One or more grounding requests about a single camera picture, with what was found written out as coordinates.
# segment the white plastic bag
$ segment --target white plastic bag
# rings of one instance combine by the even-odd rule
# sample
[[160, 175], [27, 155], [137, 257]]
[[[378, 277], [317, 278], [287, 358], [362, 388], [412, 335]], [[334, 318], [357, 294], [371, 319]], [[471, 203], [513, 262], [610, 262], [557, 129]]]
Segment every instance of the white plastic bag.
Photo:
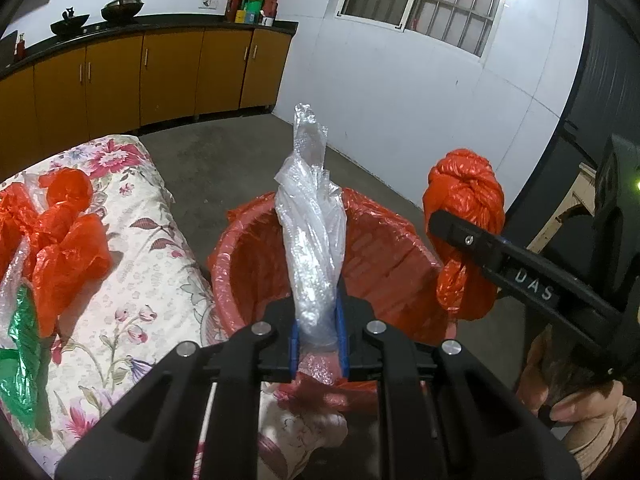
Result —
[[300, 339], [317, 350], [331, 350], [337, 341], [334, 309], [347, 224], [342, 189], [323, 167], [326, 137], [311, 106], [296, 105], [293, 153], [275, 177]]
[[24, 236], [0, 282], [0, 347], [2, 348], [15, 348], [15, 342], [9, 337], [7, 329], [17, 306], [16, 298], [22, 282], [22, 268], [28, 254], [29, 239]]

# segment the countertop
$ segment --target countertop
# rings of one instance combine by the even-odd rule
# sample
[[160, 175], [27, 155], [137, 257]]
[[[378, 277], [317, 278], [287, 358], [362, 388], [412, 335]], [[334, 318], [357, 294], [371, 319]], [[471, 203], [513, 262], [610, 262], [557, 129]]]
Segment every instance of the countertop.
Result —
[[58, 51], [67, 50], [83, 43], [101, 40], [111, 36], [122, 36], [134, 32], [144, 32], [146, 30], [161, 30], [164, 28], [186, 28], [186, 27], [206, 27], [206, 28], [237, 28], [241, 30], [254, 30], [265, 28], [275, 32], [294, 35], [298, 28], [297, 22], [284, 22], [275, 20], [273, 27], [264, 25], [250, 25], [247, 23], [229, 23], [221, 14], [150, 14], [148, 16], [136, 16], [127, 25], [115, 25], [108, 22], [94, 23], [82, 28], [82, 34], [73, 38], [61, 38], [52, 36], [39, 43], [28, 46], [25, 50], [24, 59], [15, 62], [0, 70], [0, 79], [20, 70], [34, 61], [51, 56]]

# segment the gray floor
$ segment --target gray floor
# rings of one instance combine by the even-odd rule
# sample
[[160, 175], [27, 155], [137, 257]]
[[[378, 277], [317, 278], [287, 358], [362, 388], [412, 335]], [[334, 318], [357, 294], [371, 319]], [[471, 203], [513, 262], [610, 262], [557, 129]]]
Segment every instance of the gray floor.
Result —
[[[174, 194], [178, 227], [204, 264], [226, 227], [226, 211], [276, 189], [273, 177], [291, 152], [292, 128], [272, 115], [259, 115], [187, 124], [141, 140]], [[344, 156], [327, 150], [325, 166], [336, 184], [366, 194], [424, 232], [419, 208]], [[524, 337], [524, 308], [511, 298], [498, 300], [481, 320], [460, 322], [458, 329], [460, 341], [509, 387], [520, 371]], [[351, 415], [344, 445], [315, 452], [305, 479], [376, 478], [372, 433], [370, 420]]]

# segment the silver screw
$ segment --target silver screw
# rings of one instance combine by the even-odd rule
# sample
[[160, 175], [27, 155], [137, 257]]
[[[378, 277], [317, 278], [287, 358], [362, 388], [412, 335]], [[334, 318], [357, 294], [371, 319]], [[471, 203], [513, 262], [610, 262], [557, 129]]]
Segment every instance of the silver screw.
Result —
[[367, 331], [372, 334], [382, 334], [386, 330], [386, 325], [379, 319], [367, 323]]
[[198, 346], [193, 341], [183, 341], [175, 348], [175, 352], [180, 357], [189, 357], [197, 348]]
[[271, 325], [266, 321], [258, 321], [251, 325], [251, 332], [255, 335], [267, 335], [271, 332]]
[[455, 339], [447, 339], [442, 343], [442, 349], [444, 350], [445, 354], [457, 355], [462, 352], [462, 345]]

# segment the wall cabinet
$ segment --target wall cabinet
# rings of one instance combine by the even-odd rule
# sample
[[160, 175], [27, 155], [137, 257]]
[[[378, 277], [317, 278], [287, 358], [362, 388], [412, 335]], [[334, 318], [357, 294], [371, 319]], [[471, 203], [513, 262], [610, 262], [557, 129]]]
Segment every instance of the wall cabinet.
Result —
[[44, 157], [33, 92], [33, 65], [0, 81], [0, 181]]
[[250, 30], [207, 30], [202, 41], [196, 114], [238, 110]]
[[145, 34], [140, 124], [193, 115], [204, 29]]
[[140, 127], [142, 40], [139, 34], [87, 46], [84, 95], [91, 139]]
[[36, 63], [38, 130], [43, 156], [54, 155], [89, 140], [84, 101], [86, 48], [76, 48]]
[[291, 36], [254, 30], [242, 85], [241, 108], [276, 104]]

